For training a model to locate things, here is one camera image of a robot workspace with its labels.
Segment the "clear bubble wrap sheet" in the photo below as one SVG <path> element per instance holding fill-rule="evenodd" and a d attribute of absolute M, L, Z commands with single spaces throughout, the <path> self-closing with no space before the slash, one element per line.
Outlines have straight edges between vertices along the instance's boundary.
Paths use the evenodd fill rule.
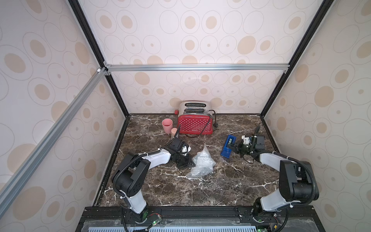
<path fill-rule="evenodd" d="M 216 162 L 212 159 L 212 156 L 204 144 L 203 150 L 198 152 L 197 155 L 192 159 L 195 166 L 191 168 L 191 171 L 186 175 L 187 178 L 200 178 L 213 172 Z"/>

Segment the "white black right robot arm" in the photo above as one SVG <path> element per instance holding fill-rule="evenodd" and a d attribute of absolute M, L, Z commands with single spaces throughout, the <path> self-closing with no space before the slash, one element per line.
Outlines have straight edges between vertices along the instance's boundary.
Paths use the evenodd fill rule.
<path fill-rule="evenodd" d="M 252 216 L 261 218 L 264 214 L 280 212 L 296 205 L 309 205 L 319 198 L 319 189 L 312 166 L 307 161 L 299 161 L 276 151 L 265 150 L 264 136 L 242 136 L 237 142 L 229 135 L 223 150 L 234 152 L 241 158 L 250 156 L 279 172 L 278 189 L 271 194 L 257 198 L 252 208 Z"/>

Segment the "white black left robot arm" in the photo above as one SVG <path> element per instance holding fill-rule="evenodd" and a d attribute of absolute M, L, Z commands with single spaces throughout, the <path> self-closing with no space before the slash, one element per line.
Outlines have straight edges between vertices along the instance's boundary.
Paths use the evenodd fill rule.
<path fill-rule="evenodd" d="M 191 147 L 180 138 L 173 138 L 165 147 L 124 157 L 112 177 L 113 190 L 122 197 L 132 213 L 143 217 L 148 213 L 142 186 L 149 170 L 173 162 L 177 168 L 193 167 Z"/>

